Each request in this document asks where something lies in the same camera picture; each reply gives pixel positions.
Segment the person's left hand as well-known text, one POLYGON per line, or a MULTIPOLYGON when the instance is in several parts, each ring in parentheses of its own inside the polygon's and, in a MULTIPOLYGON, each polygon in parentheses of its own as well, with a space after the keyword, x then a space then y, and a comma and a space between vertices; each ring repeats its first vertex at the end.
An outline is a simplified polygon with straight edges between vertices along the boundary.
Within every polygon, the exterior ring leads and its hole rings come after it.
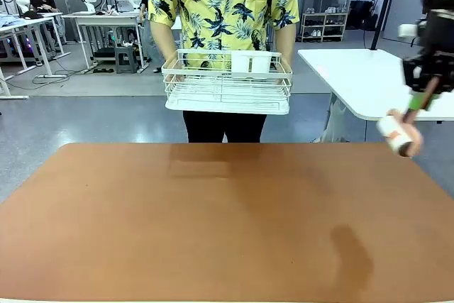
POLYGON ((291 84, 293 72, 290 64, 286 61, 285 57, 276 57, 274 60, 274 67, 275 67, 275 76, 281 76, 280 78, 276 79, 277 84, 291 84))

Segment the person's right hand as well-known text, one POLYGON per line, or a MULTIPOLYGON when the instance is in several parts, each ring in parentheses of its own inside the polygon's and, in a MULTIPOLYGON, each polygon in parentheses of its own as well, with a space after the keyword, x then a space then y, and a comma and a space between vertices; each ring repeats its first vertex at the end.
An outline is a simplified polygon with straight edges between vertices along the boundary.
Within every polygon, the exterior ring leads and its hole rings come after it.
POLYGON ((162 66, 162 75, 165 84, 184 81, 182 63, 179 60, 177 53, 165 61, 162 66))

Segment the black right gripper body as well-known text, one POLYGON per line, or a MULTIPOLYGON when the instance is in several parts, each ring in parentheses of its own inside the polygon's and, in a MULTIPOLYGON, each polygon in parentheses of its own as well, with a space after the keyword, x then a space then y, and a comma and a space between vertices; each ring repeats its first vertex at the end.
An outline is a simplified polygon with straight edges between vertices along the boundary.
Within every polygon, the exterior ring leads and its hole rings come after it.
POLYGON ((434 93, 453 91, 452 53, 422 53, 402 60, 402 68, 405 84, 414 92, 424 92, 434 77, 438 78, 434 93))

